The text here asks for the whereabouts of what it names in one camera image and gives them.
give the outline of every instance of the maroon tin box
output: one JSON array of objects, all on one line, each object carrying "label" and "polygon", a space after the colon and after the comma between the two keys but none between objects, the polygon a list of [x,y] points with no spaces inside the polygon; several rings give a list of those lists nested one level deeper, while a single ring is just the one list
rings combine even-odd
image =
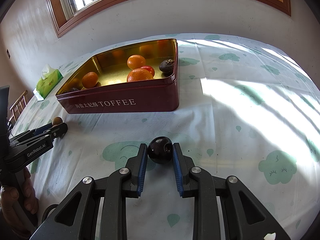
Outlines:
[{"label": "maroon tin box", "polygon": [[[152,66],[152,80],[126,82],[131,69],[127,60],[141,55]],[[159,70],[164,60],[173,59],[173,74]],[[98,74],[98,84],[85,89],[81,83],[89,72]],[[56,94],[69,114],[167,112],[179,106],[178,45],[175,39],[146,41],[126,45],[94,55],[63,84]],[[79,91],[69,92],[71,88]]]}]

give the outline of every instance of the blue gripper pad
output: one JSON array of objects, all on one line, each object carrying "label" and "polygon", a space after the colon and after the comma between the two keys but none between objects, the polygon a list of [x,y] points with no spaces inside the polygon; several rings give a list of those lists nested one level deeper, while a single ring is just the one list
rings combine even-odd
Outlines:
[{"label": "blue gripper pad", "polygon": [[148,161],[148,154],[147,154],[147,147],[145,147],[145,149],[143,151],[143,155],[142,155],[139,173],[138,173],[137,194],[139,197],[141,196],[141,192],[143,191],[144,177],[146,175],[146,168],[147,168],[147,161]]},{"label": "blue gripper pad", "polygon": [[173,169],[174,169],[174,175],[176,177],[177,190],[180,194],[180,197],[182,197],[183,195],[182,172],[181,172],[181,168],[178,160],[177,150],[174,145],[172,146],[172,150],[173,150],[173,156],[172,156]]}]

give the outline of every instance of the wooden chair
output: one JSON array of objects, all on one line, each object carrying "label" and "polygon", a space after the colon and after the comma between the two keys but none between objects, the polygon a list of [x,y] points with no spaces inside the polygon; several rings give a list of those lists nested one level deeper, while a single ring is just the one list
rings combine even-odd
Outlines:
[{"label": "wooden chair", "polygon": [[15,103],[10,107],[10,111],[12,112],[12,115],[9,119],[9,122],[11,122],[12,119],[17,121],[19,115],[22,113],[23,109],[27,106],[27,103],[28,103],[27,94],[28,94],[28,90],[24,91],[22,95],[17,99],[17,101],[15,101]]}]

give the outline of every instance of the table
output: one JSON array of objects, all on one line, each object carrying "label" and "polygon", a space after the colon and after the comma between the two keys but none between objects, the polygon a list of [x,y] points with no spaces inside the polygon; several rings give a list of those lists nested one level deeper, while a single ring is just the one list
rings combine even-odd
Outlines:
[{"label": "table", "polygon": [[[177,110],[70,115],[57,102],[57,90],[94,54],[163,38],[178,40]],[[17,135],[56,116],[68,124],[64,138],[29,166],[39,218],[83,177],[109,176],[157,136],[179,142],[212,175],[239,177],[292,240],[319,212],[320,92],[283,51],[230,35],[167,34],[101,48],[59,70],[63,80],[44,101],[33,97],[12,130]],[[187,240],[192,228],[193,200],[179,197],[172,164],[150,162],[142,196],[127,200],[128,239]]]}]

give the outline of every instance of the white wall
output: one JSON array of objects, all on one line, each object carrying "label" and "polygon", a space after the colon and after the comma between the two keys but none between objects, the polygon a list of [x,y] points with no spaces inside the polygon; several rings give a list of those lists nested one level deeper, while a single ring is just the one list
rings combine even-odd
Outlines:
[{"label": "white wall", "polygon": [[10,63],[31,91],[46,63],[66,61],[122,41],[169,33],[221,33],[282,49],[318,78],[320,25],[304,0],[292,17],[254,0],[130,0],[108,8],[57,38],[45,0],[16,0],[0,24]]},{"label": "white wall", "polygon": [[8,117],[10,117],[11,114],[9,112],[9,108],[19,98],[24,90],[26,90],[26,88],[9,63],[6,51],[7,50],[4,49],[3,44],[0,42],[0,87],[10,85],[8,105]]}]

